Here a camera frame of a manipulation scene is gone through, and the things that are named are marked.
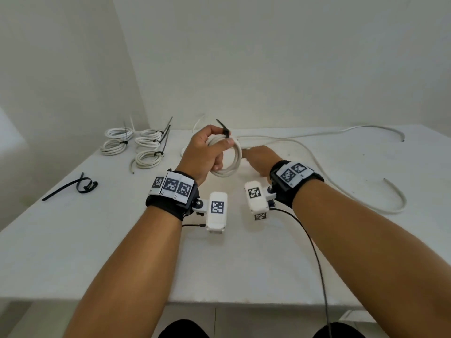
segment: forearm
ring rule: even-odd
[[[181,222],[150,206],[102,267],[65,338],[150,337],[171,290]]]
[[[317,180],[301,187],[293,209],[391,337],[451,330],[451,267],[419,239]]]

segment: hand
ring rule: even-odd
[[[176,170],[192,176],[198,186],[206,179],[208,171],[222,169],[223,151],[233,147],[233,139],[224,139],[208,147],[206,141],[212,134],[222,134],[222,128],[206,126],[193,135]]]
[[[269,183],[271,183],[269,180],[271,168],[283,160],[271,148],[266,146],[257,146],[243,150],[243,158],[248,160],[254,170],[259,172],[262,177],[267,177]]]

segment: coiled white cable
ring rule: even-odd
[[[215,143],[217,143],[225,138],[226,138],[225,135],[211,135],[208,138],[206,144],[207,144],[207,146],[212,146]],[[222,177],[222,178],[229,177],[229,176],[233,175],[240,167],[241,159],[243,157],[243,153],[241,152],[240,143],[238,142],[238,140],[234,139],[233,136],[230,136],[230,138],[232,138],[235,142],[235,144],[233,145],[233,149],[235,150],[235,158],[233,159],[233,163],[229,167],[218,170],[218,171],[210,171],[213,175],[215,175],[217,177]]]
[[[160,147],[161,131],[146,129],[141,132],[141,136],[135,139],[139,147],[144,147],[146,150],[156,150]]]
[[[390,128],[390,127],[384,127],[384,126],[376,126],[376,125],[364,125],[364,126],[354,126],[354,127],[349,127],[346,129],[342,129],[339,131],[325,131],[325,132],[319,132],[319,133],[313,133],[313,134],[304,134],[304,135],[299,135],[299,136],[290,136],[290,137],[273,137],[273,136],[263,136],[263,135],[246,135],[246,136],[237,136],[237,139],[240,138],[250,138],[250,137],[263,137],[263,138],[268,138],[268,139],[272,139],[270,142],[265,143],[270,144],[270,143],[274,143],[277,141],[290,141],[290,142],[296,142],[297,144],[301,145],[302,147],[304,147],[307,152],[309,152],[309,154],[312,156],[313,161],[318,165],[319,170],[322,172],[324,178],[326,178],[327,180],[330,181],[330,183],[332,185],[334,185],[337,189],[339,189],[341,192],[343,192],[344,194],[346,194],[349,198],[354,199],[355,201],[359,202],[360,204],[375,210],[377,212],[383,213],[383,214],[397,214],[399,212],[402,212],[406,205],[407,205],[407,198],[405,197],[405,194],[390,180],[384,178],[383,181],[385,181],[395,192],[396,194],[401,198],[402,200],[402,206],[398,209],[395,210],[386,210],[386,209],[381,209],[378,208],[376,206],[373,206],[371,204],[366,203],[365,201],[357,198],[356,196],[354,196],[352,193],[347,192],[346,190],[344,190],[342,187],[340,187],[340,185],[338,185],[336,182],[334,182],[330,176],[328,176],[328,174],[326,173],[326,171],[324,170],[324,168],[321,166],[321,164],[319,163],[319,161],[316,159],[315,155],[313,154],[313,152],[302,142],[299,142],[297,140],[294,140],[295,138],[298,137],[307,137],[307,136],[319,136],[319,135],[331,135],[331,134],[340,134],[340,133],[344,133],[348,130],[351,129],[355,129],[355,128],[360,128],[360,127],[375,127],[375,128],[381,128],[381,129],[386,129],[386,130],[390,130],[390,131],[394,131],[396,133],[398,133],[401,136],[401,141],[405,140],[405,135],[402,131],[394,129],[394,128]],[[218,142],[219,140],[224,139],[225,136],[224,135],[216,135],[216,136],[211,136],[210,139],[207,141],[207,144],[209,146],[215,144],[216,142]],[[235,145],[234,145],[234,149],[235,149],[235,159],[233,161],[233,163],[226,169],[222,169],[219,171],[211,171],[211,173],[215,176],[218,177],[229,177],[231,175],[233,175],[239,168],[240,166],[240,161],[241,161],[241,157],[242,157],[242,151],[241,151],[241,145],[240,143],[235,140]]]
[[[126,148],[127,144],[125,141],[120,139],[110,139],[100,147],[100,152],[103,155],[111,156],[122,153]]]
[[[153,159],[150,161],[144,161],[144,159],[149,159],[149,158],[153,158]],[[159,152],[144,150],[144,151],[136,154],[136,156],[130,163],[129,170],[130,170],[130,172],[135,174],[135,172],[133,172],[133,163],[134,162],[136,163],[136,167],[138,167],[139,169],[151,169],[155,166],[158,166],[161,162],[161,159],[162,159],[162,155]]]
[[[121,141],[130,140],[133,134],[134,130],[129,127],[111,128],[105,131],[105,136],[109,139],[120,139]]]

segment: white table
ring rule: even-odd
[[[408,199],[407,209],[387,216],[451,263],[451,139],[424,126],[397,126],[406,134],[359,128],[335,136],[303,138],[340,185],[372,204],[396,208],[400,199],[381,180],[393,181]],[[324,128],[235,130],[234,135],[290,136]],[[151,170],[128,164],[134,147],[112,157],[97,151],[56,189],[82,171],[99,182],[79,194],[75,187],[39,201],[0,234],[0,298],[80,299],[96,273],[143,212],[157,173],[175,168],[190,131],[171,131],[162,163]],[[276,143],[286,159],[314,168],[296,143]],[[226,154],[231,159],[232,151]],[[229,194],[228,223],[222,235],[185,227],[170,301],[323,305],[317,263],[302,229],[290,217],[271,212],[254,222],[243,185],[260,179],[246,161],[229,178],[209,175],[200,194]],[[192,215],[187,223],[205,218]],[[330,264],[320,256],[331,305],[360,307]]]

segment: black pants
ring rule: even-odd
[[[347,324],[332,323],[330,325],[332,329],[332,338],[365,338],[359,331]],[[199,325],[188,319],[174,321],[158,336],[158,338],[178,337],[209,338]],[[329,338],[327,326],[324,326],[316,332],[313,338]]]

